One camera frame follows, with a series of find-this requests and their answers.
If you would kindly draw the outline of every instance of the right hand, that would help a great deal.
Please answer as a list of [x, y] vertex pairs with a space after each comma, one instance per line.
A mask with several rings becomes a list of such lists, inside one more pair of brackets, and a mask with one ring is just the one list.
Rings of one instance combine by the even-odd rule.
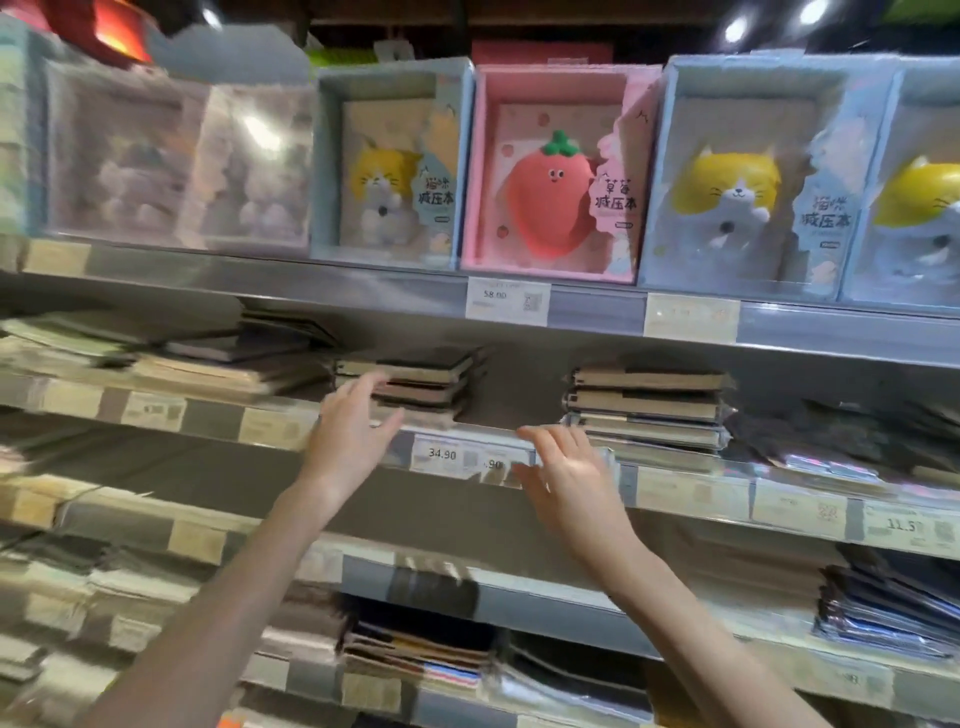
[[642, 547], [607, 466], [578, 427], [521, 427], [542, 466], [514, 465], [540, 521], [603, 584]]

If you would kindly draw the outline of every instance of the packaged item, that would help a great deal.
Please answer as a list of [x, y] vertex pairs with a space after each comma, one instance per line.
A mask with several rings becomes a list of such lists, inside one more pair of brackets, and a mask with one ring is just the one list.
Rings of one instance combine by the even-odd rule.
[[47, 230], [133, 245], [174, 235], [208, 87], [50, 63]]
[[177, 222], [188, 248], [306, 256], [311, 86], [218, 85]]
[[631, 283], [660, 67], [485, 65], [461, 266]]
[[677, 56], [639, 285], [832, 301], [894, 57]]
[[842, 299], [960, 314], [957, 59], [903, 59]]
[[311, 255], [453, 268], [473, 66], [467, 59], [318, 71]]

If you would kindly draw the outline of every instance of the pink box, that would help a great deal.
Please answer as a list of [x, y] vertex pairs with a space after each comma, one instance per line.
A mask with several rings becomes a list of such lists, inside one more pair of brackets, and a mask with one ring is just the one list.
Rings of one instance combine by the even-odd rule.
[[461, 267], [633, 283], [661, 71], [478, 66]]

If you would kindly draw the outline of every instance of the red strawberry toy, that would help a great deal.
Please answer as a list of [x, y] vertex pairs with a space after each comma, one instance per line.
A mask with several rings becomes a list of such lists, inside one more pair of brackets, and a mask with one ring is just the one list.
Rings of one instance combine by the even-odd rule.
[[505, 187], [516, 232], [541, 259], [566, 255], [593, 231], [589, 160], [557, 130], [548, 144], [519, 162]]

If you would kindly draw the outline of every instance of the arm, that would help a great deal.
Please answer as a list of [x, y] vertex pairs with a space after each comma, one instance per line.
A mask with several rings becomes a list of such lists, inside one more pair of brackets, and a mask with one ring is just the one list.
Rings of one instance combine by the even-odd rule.
[[402, 412], [370, 427], [370, 395], [386, 379], [364, 375], [324, 401], [297, 481], [236, 558], [100, 696], [78, 728], [217, 724], [303, 554], [367, 479], [400, 428]]
[[515, 466], [540, 520], [650, 638], [711, 725], [829, 728], [636, 537], [583, 430], [552, 425], [518, 434], [543, 462]]

